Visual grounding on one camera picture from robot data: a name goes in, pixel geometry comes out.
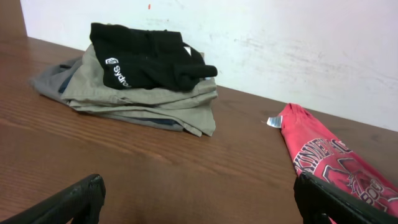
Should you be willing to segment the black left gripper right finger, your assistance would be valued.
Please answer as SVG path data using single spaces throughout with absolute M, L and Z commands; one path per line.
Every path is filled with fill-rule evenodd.
M 397 217 L 354 198 L 309 172 L 294 183 L 294 197 L 304 224 L 395 224 Z

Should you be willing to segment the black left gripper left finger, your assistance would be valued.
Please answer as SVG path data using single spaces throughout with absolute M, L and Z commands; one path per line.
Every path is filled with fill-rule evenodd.
M 97 224 L 105 196 L 102 176 L 91 174 L 1 224 Z

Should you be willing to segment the red soccer t-shirt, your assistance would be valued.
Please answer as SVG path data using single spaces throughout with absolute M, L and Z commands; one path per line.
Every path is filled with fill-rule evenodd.
M 281 129 L 297 174 L 309 172 L 397 216 L 397 187 L 300 105 L 287 104 L 278 116 L 268 118 L 267 125 Z

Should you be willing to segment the grey folded garment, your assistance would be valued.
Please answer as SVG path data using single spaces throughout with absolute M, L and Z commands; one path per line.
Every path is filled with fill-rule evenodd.
M 58 65 L 46 68 L 41 74 L 33 77 L 30 84 L 34 90 L 61 104 L 67 102 L 61 99 L 61 94 L 65 91 L 72 75 L 81 66 L 81 57 L 67 60 Z M 132 124 L 150 126 L 152 128 L 165 129 L 170 131 L 183 131 L 183 127 L 172 119 L 163 118 L 128 118 L 125 116 L 112 114 L 99 114 L 98 116 L 124 121 Z

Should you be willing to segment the black folded garment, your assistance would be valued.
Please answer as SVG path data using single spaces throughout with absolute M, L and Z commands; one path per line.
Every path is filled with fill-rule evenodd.
M 104 71 L 104 85 L 117 90 L 190 91 L 218 74 L 179 32 L 92 23 L 90 40 Z

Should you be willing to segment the khaki folded garment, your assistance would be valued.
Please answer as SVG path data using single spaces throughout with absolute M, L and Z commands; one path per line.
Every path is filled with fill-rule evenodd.
M 162 88 L 115 90 L 103 84 L 104 71 L 92 45 L 81 62 L 61 95 L 73 109 L 125 118 L 171 119 L 198 137 L 214 133 L 211 102 L 218 96 L 214 79 L 204 79 L 185 93 Z

